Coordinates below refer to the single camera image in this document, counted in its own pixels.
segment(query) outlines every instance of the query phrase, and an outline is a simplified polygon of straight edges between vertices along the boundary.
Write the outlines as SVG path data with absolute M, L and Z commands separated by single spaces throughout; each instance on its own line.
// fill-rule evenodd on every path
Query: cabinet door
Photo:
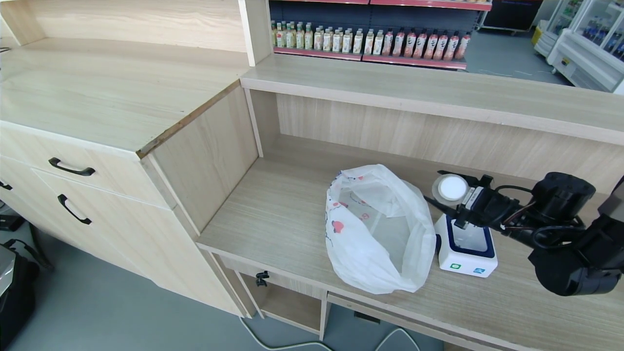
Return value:
M 141 272 L 92 227 L 67 220 L 53 191 L 30 166 L 0 156 L 0 199 L 44 232 L 133 273 Z
M 64 220 L 93 228 L 158 286 L 241 315 L 172 210 L 36 172 L 64 199 Z

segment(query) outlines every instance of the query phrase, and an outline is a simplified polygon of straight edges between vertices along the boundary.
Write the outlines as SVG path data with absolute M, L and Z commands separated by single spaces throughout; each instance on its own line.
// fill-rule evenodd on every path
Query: display cooler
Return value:
M 547 62 L 577 87 L 624 94 L 624 1 L 585 0 Z

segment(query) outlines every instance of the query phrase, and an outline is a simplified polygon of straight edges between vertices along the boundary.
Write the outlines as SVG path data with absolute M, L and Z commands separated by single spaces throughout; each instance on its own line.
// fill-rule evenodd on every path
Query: black handle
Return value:
M 86 224 L 86 225 L 91 224 L 91 220 L 90 220 L 90 219 L 88 219 L 88 218 L 85 218 L 85 219 L 80 219 L 80 218 L 78 218 L 78 216 L 77 216 L 77 215 L 75 215 L 75 214 L 74 214 L 74 213 L 73 213 L 73 212 L 72 212 L 72 211 L 71 211 L 71 210 L 67 207 L 67 205 L 65 205 L 65 201 L 67 201 L 67 196 L 65 196 L 65 195 L 61 194 L 61 195 L 59 195 L 59 196 L 57 197 L 57 199 L 59 199 L 59 202 L 61 203 L 61 205 L 63 205 L 63 207 L 65 207 L 65 210 L 67 210 L 69 213 L 71 213 L 71 214 L 74 216 L 74 218 L 75 218 L 75 219 L 77 219 L 77 220 L 79 220 L 79 221 L 80 221 L 80 223 L 84 223 L 84 224 Z
M 12 187 L 12 186 L 10 186 L 9 184 L 5 184 L 5 183 L 3 183 L 3 182 L 0 182 L 0 187 L 5 188 L 6 190 L 11 190 L 11 189 L 13 189 L 13 187 Z
M 95 173 L 95 169 L 93 169 L 91 167 L 87 167 L 87 168 L 83 169 L 82 171 L 74 171 L 73 169 L 61 167 L 61 166 L 59 166 L 59 163 L 61 162 L 61 160 L 57 159 L 56 157 L 53 157 L 53 158 L 51 158 L 51 159 L 49 159 L 47 161 L 50 162 L 50 165 L 52 165 L 52 167 L 54 167 L 54 168 L 58 168 L 58 169 L 61 169 L 63 171 L 70 172 L 70 173 L 73 173 L 73 174 L 77 174 L 77 175 L 83 176 L 83 177 L 89 177 L 91 174 Z

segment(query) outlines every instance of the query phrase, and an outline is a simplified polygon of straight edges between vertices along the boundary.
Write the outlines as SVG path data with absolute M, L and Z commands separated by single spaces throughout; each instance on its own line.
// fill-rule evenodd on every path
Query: drawer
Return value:
M 224 256 L 220 256 L 220 257 L 225 267 L 228 267 L 229 269 L 235 270 L 242 274 L 250 275 L 252 277 L 255 277 L 256 274 L 267 270 L 264 268 L 254 267 L 253 265 L 245 264 L 237 260 L 229 259 L 228 257 L 224 257 Z M 317 288 L 310 284 L 300 282 L 299 280 L 296 280 L 296 279 L 287 278 L 283 275 L 271 272 L 270 270 L 267 270 L 267 271 L 268 271 L 269 277 L 265 280 L 269 284 L 272 283 L 275 285 L 279 285 L 280 287 L 284 287 L 292 291 L 299 292 L 303 295 L 314 297 L 315 299 L 319 299 L 319 300 L 323 299 L 325 295 L 327 294 L 326 291 L 321 288 Z
M 0 124 L 0 154 L 76 182 L 169 208 L 130 151 L 8 122 Z

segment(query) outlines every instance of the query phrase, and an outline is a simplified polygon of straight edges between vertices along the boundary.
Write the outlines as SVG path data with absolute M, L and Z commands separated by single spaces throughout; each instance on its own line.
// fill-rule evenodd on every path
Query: drawer handle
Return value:
M 267 271 L 256 274 L 256 286 L 266 287 L 265 279 L 268 279 L 268 278 L 269 278 L 269 273 Z
M 3 182 L 0 182 L 0 187 L 5 188 L 6 190 L 11 190 L 11 189 L 13 189 L 13 187 L 12 187 L 12 186 L 10 186 L 9 184 L 5 184 L 5 183 L 3 183 Z
M 67 196 L 65 196 L 65 195 L 61 194 L 61 195 L 59 195 L 59 196 L 58 196 L 58 199 L 59 199 L 59 202 L 61 203 L 61 205 L 63 205 L 63 207 L 65 207 L 65 210 L 67 210 L 69 213 L 71 213 L 71 214 L 74 216 L 74 218 L 75 218 L 75 219 L 77 219 L 77 220 L 79 220 L 79 221 L 80 221 L 80 223 L 84 223 L 84 224 L 86 224 L 86 225 L 91 224 L 91 220 L 90 220 L 90 219 L 88 219 L 88 218 L 85 218 L 85 219 L 80 219 L 80 218 L 78 218 L 78 216 L 77 216 L 77 215 L 75 215 L 75 214 L 74 214 L 74 213 L 73 213 L 73 212 L 69 209 L 69 207 L 65 204 L 65 201 L 67 201 Z
M 91 167 L 87 167 L 85 169 L 83 169 L 82 171 L 74 171 L 73 169 L 69 169 L 69 168 L 65 168 L 65 167 L 61 167 L 59 166 L 59 163 L 61 162 L 61 160 L 57 159 L 56 157 L 53 157 L 49 160 L 47 160 L 48 162 L 50 162 L 50 165 L 52 165 L 52 167 L 54 168 L 58 168 L 60 170 L 66 171 L 66 172 L 70 172 L 73 174 L 77 174 L 79 176 L 83 176 L 83 177 L 89 177 L 91 174 L 95 173 L 95 169 L 91 168 Z

